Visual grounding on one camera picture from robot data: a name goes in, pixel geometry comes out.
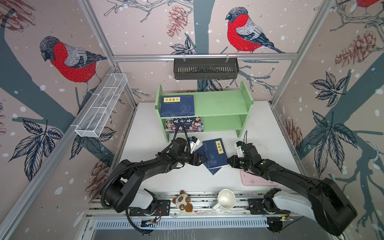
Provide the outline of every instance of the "ceramic mug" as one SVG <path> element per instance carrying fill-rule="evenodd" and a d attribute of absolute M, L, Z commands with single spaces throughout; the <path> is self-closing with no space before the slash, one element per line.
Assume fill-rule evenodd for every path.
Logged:
<path fill-rule="evenodd" d="M 218 204 L 212 207 L 213 211 L 216 211 L 217 209 L 230 210 L 235 206 L 236 197 L 231 190 L 223 189 L 218 193 L 217 201 Z"/>

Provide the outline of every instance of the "bookshelf shelf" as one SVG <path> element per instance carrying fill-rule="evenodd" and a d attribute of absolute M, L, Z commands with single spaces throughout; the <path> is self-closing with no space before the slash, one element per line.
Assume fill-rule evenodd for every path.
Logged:
<path fill-rule="evenodd" d="M 239 90 L 197 93 L 164 93 L 159 84 L 155 110 L 167 141 L 169 141 L 170 134 L 165 133 L 165 119 L 185 118 L 186 116 L 161 118 L 161 97 L 182 95 L 194 96 L 195 117 L 203 117 L 204 132 L 236 130 L 237 136 L 240 137 L 253 107 L 253 99 L 245 81 L 241 82 Z"/>

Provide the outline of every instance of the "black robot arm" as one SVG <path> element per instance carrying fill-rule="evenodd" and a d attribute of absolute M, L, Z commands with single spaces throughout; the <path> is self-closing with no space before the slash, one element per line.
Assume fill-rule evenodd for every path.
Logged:
<path fill-rule="evenodd" d="M 330 234 L 339 236 L 357 216 L 355 208 L 337 184 L 329 178 L 324 180 L 306 177 L 283 168 L 269 159 L 262 159 L 252 143 L 237 142 L 243 157 L 232 156 L 227 161 L 234 167 L 271 180 L 294 190 L 307 198 L 319 225 Z"/>

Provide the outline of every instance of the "bullfinch illustration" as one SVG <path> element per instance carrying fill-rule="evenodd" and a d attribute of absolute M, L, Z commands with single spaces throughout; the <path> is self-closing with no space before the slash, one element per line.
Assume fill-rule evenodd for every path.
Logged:
<path fill-rule="evenodd" d="M 266 38 L 263 30 L 252 22 L 245 8 L 236 7 L 231 9 L 225 19 L 228 20 L 228 41 L 237 49 L 236 53 L 240 51 L 253 53 L 256 49 L 263 48 L 283 53 Z"/>
<path fill-rule="evenodd" d="M 42 40 L 40 51 L 44 61 L 50 60 L 52 65 L 66 79 L 87 84 L 87 90 L 83 92 L 83 97 L 86 93 L 92 93 L 88 91 L 88 81 L 93 75 L 97 76 L 96 68 L 98 64 L 107 59 L 99 54 L 88 52 L 84 48 L 72 47 L 60 42 L 53 36 L 48 36 Z"/>

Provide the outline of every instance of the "bird tail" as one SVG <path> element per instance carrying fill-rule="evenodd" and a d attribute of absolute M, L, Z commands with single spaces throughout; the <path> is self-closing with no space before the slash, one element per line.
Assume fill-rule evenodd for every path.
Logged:
<path fill-rule="evenodd" d="M 272 49 L 273 51 L 276 51 L 278 53 L 285 53 L 283 51 L 280 51 L 279 49 L 275 48 L 274 46 L 268 46 L 270 49 Z"/>

